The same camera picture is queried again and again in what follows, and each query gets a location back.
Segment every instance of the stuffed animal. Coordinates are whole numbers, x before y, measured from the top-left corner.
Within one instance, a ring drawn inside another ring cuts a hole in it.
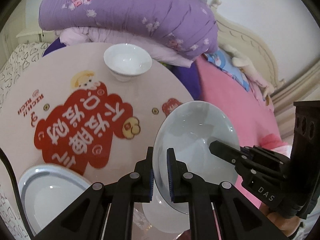
[[[222,49],[231,54],[232,64],[240,68],[250,81],[255,82],[262,89],[263,98],[267,98],[275,91],[275,87],[260,75],[249,57],[228,44],[222,45]]]

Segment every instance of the purple blanket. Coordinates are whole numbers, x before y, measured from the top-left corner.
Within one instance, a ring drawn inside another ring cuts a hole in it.
[[[212,11],[199,0],[43,0],[43,30],[102,27],[150,37],[188,59],[218,49]]]

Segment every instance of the silver screw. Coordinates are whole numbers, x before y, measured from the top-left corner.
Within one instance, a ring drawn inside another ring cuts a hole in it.
[[[92,188],[94,190],[100,190],[100,189],[102,189],[102,184],[101,183],[95,183],[95,184],[92,185]]]
[[[192,179],[193,174],[190,173],[190,172],[186,172],[185,174],[183,174],[183,177],[184,177],[185,179]]]
[[[231,183],[228,181],[222,182],[221,186],[225,189],[230,189],[231,188]]]
[[[132,172],[132,173],[130,173],[130,178],[131,178],[131,179],[137,179],[137,178],[139,178],[139,176],[140,176],[140,174],[137,173],[137,172]]]

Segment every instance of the blue pillow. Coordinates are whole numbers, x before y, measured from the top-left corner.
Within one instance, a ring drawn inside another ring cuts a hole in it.
[[[219,49],[216,53],[205,54],[205,56],[215,67],[236,80],[246,91],[249,91],[250,86],[247,77],[239,68],[233,66],[231,57],[224,50]]]

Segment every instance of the table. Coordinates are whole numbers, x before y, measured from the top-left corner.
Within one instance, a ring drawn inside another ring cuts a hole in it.
[[[147,73],[117,81],[103,61],[110,46],[84,43],[54,51],[31,64],[12,88],[0,114],[0,147],[18,180],[33,165],[55,163],[91,182],[116,182],[145,158],[166,116],[192,101],[154,60]],[[2,164],[0,178],[15,203]]]

